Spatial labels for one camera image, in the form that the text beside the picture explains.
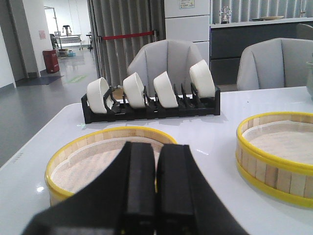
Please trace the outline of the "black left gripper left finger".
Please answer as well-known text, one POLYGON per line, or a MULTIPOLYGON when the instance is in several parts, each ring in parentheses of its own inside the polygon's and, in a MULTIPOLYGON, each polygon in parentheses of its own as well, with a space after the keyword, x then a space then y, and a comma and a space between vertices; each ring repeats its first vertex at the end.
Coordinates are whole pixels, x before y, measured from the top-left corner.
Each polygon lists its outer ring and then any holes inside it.
POLYGON ((35 215, 25 235, 152 235, 155 159, 147 143, 127 142, 96 179, 35 215))

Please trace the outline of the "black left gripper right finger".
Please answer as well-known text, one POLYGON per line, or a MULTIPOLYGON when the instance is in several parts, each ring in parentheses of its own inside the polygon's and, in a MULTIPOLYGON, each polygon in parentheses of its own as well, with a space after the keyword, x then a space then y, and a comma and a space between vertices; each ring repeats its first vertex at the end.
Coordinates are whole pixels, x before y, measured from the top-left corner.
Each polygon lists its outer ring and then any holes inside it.
POLYGON ((199 170, 189 146, 162 147, 156 174, 158 235, 245 235, 199 170))

